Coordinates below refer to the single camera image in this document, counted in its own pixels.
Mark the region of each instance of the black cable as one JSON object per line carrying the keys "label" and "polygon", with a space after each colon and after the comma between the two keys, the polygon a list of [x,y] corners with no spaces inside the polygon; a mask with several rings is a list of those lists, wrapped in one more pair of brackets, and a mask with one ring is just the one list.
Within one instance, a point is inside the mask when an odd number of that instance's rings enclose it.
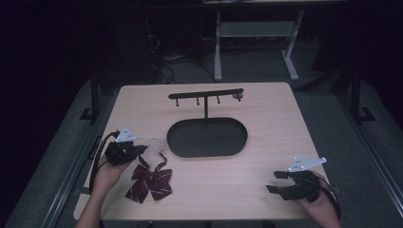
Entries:
{"label": "black cable", "polygon": [[169,66],[162,65],[161,67],[164,67],[164,68],[168,69],[168,70],[171,72],[171,74],[172,74],[172,76],[169,78],[169,80],[166,81],[166,76],[161,72],[161,75],[162,75],[163,78],[165,79],[165,84],[168,85],[168,84],[170,84],[170,83],[174,80],[175,72],[174,72],[174,70],[173,70],[171,67],[169,67]]}
{"label": "black cable", "polygon": [[321,177],[318,177],[318,178],[326,183],[326,185],[330,188],[330,191],[327,188],[322,187],[321,185],[318,185],[317,183],[315,183],[311,180],[300,179],[300,181],[309,182],[312,185],[318,187],[326,195],[326,197],[329,199],[330,203],[332,203],[333,207],[336,210],[337,218],[340,219],[341,218],[341,208],[340,208],[340,204],[338,203],[338,199],[337,199],[335,191],[333,190],[332,186],[325,179],[323,179]]}
{"label": "black cable", "polygon": [[163,60],[165,61],[166,64],[173,64],[173,63],[179,62],[179,61],[181,61],[181,60],[183,60],[183,59],[185,59],[187,57],[188,57],[187,55],[183,55],[183,56],[180,56],[180,57],[176,57],[174,59],[163,59]]}
{"label": "black cable", "polygon": [[221,54],[222,55],[240,55],[249,51],[254,50],[253,42],[246,42],[245,39],[236,38],[236,39],[221,39]]}
{"label": "black cable", "polygon": [[188,63],[188,64],[195,64],[195,65],[198,65],[198,66],[204,68],[205,71],[207,71],[207,73],[209,74],[209,76],[210,76],[211,80],[213,81],[213,83],[216,82],[216,80],[214,79],[214,76],[213,76],[213,74],[211,74],[210,70],[208,70],[207,67],[205,67],[203,64],[201,64],[201,63],[199,63],[199,62],[187,60],[187,61],[179,61],[179,62],[167,63],[167,64],[168,64],[168,65],[173,65],[173,64],[187,64],[187,63]]}
{"label": "black cable", "polygon": [[[95,153],[94,162],[93,162],[93,164],[92,164],[91,176],[89,177],[89,194],[90,194],[90,195],[91,195],[92,189],[93,189],[93,187],[94,187],[95,177],[97,176],[98,170],[99,170],[104,164],[107,163],[107,161],[105,161],[103,164],[101,164],[101,165],[98,167],[98,162],[99,162],[99,160],[100,160],[100,158],[101,158],[101,153],[102,153],[102,151],[104,150],[105,143],[106,143],[107,139],[108,139],[109,137],[111,137],[111,136],[114,136],[115,138],[117,138],[117,136],[119,135],[119,133],[120,133],[119,131],[115,131],[115,132],[112,132],[112,133],[108,134],[108,135],[101,141],[100,146],[98,147],[97,152]],[[100,227],[101,227],[101,228],[105,228],[105,227],[104,227],[104,223],[102,222],[101,219],[100,219]]]}

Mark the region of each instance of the gray carpet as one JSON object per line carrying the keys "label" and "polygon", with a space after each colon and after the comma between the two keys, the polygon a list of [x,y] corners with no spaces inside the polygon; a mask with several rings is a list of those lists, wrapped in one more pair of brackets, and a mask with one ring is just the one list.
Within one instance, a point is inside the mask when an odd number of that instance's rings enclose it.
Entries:
{"label": "gray carpet", "polygon": [[[318,43],[297,43],[293,53],[294,63],[300,76],[292,82],[285,64],[280,57],[278,46],[256,49],[240,55],[222,56],[223,82],[287,82],[298,87],[313,81],[322,72],[312,72]],[[195,60],[182,60],[168,65],[175,72],[175,80],[186,83],[212,83],[209,72],[213,70],[212,55],[203,56],[198,64]],[[403,218],[398,213],[385,185],[380,180],[374,162],[360,135],[364,130],[374,147],[381,152],[380,157],[388,166],[398,184],[403,182],[403,133],[383,107],[376,92],[367,84],[362,84],[361,103],[374,113],[376,122],[357,126],[346,111],[345,100],[349,95],[337,97],[331,93],[334,80],[308,92],[296,92],[296,99],[308,126],[319,156],[328,162],[324,168],[332,186],[336,189],[342,208],[343,227],[403,227]],[[94,125],[80,121],[84,108],[90,106],[89,84],[77,94],[65,120],[55,135],[40,166],[34,174],[23,197],[9,219],[7,227],[40,227],[47,216],[52,200],[64,179],[74,153],[83,143],[93,144],[95,139],[86,137],[88,131],[102,135],[116,95],[102,96],[102,112]],[[80,172],[63,211],[57,218],[56,227],[72,227],[72,216],[79,193],[90,167],[87,161]],[[317,227],[310,219],[293,221],[273,221],[280,227]],[[107,227],[146,227],[148,221],[125,222],[106,221]],[[200,222],[156,222],[155,227],[200,227]],[[259,221],[216,221],[213,227],[262,227]]]}

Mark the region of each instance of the metal frame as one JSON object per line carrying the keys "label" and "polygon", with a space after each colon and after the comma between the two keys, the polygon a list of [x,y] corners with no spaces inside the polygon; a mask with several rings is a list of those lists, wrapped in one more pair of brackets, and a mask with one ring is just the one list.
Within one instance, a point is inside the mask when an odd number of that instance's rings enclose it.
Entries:
{"label": "metal frame", "polygon": [[216,52],[214,54],[214,80],[222,81],[220,42],[221,37],[289,37],[287,49],[281,51],[282,58],[293,81],[298,80],[297,71],[291,60],[291,53],[297,39],[304,14],[301,9],[295,21],[279,22],[222,22],[221,13],[217,11]]}
{"label": "metal frame", "polygon": [[66,172],[65,178],[62,184],[59,186],[57,192],[54,195],[52,203],[44,217],[44,220],[40,227],[55,227],[59,217],[62,215],[63,209],[68,201],[69,196],[74,188],[74,184],[77,181],[78,176],[83,168],[83,165],[88,159],[88,156],[92,152],[93,142],[97,142],[100,135],[104,133],[106,127],[106,120],[109,118],[110,113],[106,110],[111,109],[114,106],[115,101],[105,96],[101,103],[99,115],[96,119],[91,119],[94,122],[88,126],[87,133],[82,139],[80,146],[75,153],[71,166]]}
{"label": "metal frame", "polygon": [[376,174],[379,176],[379,179],[383,183],[386,191],[388,192],[391,200],[396,207],[398,213],[403,218],[403,192],[402,189],[397,185],[396,180],[393,178],[391,172],[389,171],[385,162],[379,156],[379,152],[377,151],[376,147],[373,145],[370,137],[368,136],[367,132],[363,128],[363,126],[356,121],[354,116],[351,116],[351,112],[349,112],[349,102],[342,96],[337,96],[337,100],[340,105],[344,108],[346,117],[348,117],[348,121],[350,125],[354,128],[356,135],[362,141],[368,155],[370,156],[372,162],[374,163],[374,168]]}

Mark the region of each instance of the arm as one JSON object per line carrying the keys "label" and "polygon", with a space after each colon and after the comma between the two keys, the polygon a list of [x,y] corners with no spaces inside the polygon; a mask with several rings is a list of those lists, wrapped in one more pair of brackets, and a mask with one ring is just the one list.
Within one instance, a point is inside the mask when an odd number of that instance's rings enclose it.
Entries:
{"label": "arm", "polygon": [[106,156],[103,155],[98,162],[98,173],[94,181],[91,196],[86,207],[77,221],[76,228],[80,227],[99,227],[99,221],[102,212],[102,206],[106,195],[110,189],[118,182],[122,173],[127,169],[129,163],[124,165],[112,166],[106,162]]}
{"label": "arm", "polygon": [[[324,179],[324,177],[317,172],[311,172]],[[320,180],[320,185],[327,187],[327,184],[323,180]],[[334,206],[322,191],[320,191],[319,198],[316,201],[308,202],[306,199],[297,199],[296,202],[320,225],[320,227],[341,228]]]}

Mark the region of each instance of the table leg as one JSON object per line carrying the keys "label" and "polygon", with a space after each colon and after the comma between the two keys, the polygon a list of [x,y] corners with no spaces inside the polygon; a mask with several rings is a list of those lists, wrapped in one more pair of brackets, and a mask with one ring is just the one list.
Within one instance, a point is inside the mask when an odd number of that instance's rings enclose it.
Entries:
{"label": "table leg", "polygon": [[287,49],[281,51],[282,58],[284,59],[285,65],[287,66],[287,69],[288,69],[288,73],[290,74],[290,77],[293,81],[298,80],[298,75],[297,75],[296,68],[294,67],[293,61],[291,60],[291,52],[293,51],[294,44],[295,44],[297,36],[298,36],[298,32],[299,32],[299,28],[300,28],[300,24],[302,21],[304,11],[305,10],[302,9],[298,12],[297,20],[294,23],[293,30],[291,32],[290,43],[288,44]]}
{"label": "table leg", "polygon": [[221,15],[217,12],[217,22],[216,22],[216,53],[214,53],[214,80],[219,82],[222,80],[221,75],[221,57],[220,57],[220,25],[221,25]]}

